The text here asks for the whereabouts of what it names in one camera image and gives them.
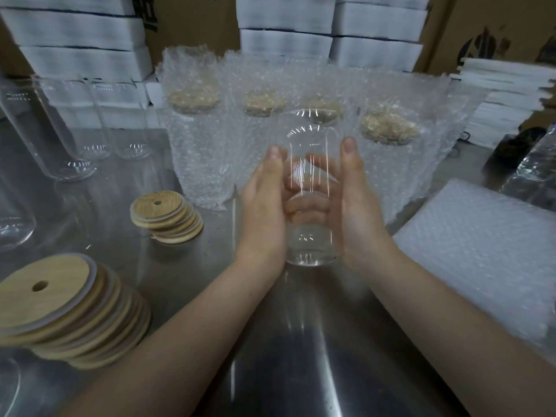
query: stainless steel tabletop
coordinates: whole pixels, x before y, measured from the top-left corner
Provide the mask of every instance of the stainless steel tabletop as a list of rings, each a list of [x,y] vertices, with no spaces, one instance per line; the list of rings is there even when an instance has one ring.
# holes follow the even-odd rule
[[[158,152],[144,160],[111,156],[84,181],[55,183],[6,129],[0,123],[0,166],[23,192],[38,225],[27,242],[0,254],[0,280],[54,253],[85,253],[111,266],[150,301],[151,333],[232,260],[232,201],[226,211],[200,210],[204,231],[183,245],[161,245],[131,224],[129,205],[135,198],[180,190],[163,134]],[[438,168],[433,191],[451,177],[499,186],[499,170],[483,169],[489,156],[487,149],[458,143]],[[408,205],[390,230],[396,231],[421,204]],[[79,372],[26,350],[0,350],[0,417],[10,405],[10,417],[52,415],[102,371]],[[196,413],[467,415],[372,292],[340,263],[286,267]]]

